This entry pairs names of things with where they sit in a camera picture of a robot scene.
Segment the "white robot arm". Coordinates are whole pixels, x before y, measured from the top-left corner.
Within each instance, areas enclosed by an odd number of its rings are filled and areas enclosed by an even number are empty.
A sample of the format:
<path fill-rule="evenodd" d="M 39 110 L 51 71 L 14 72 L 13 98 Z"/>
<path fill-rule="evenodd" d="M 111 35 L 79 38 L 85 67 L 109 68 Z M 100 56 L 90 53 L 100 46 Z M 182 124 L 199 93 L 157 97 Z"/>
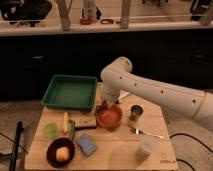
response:
<path fill-rule="evenodd" d="M 132 62 L 118 57 L 101 71 L 102 99 L 114 103 L 124 90 L 182 114 L 213 132 L 213 94 L 132 74 Z"/>

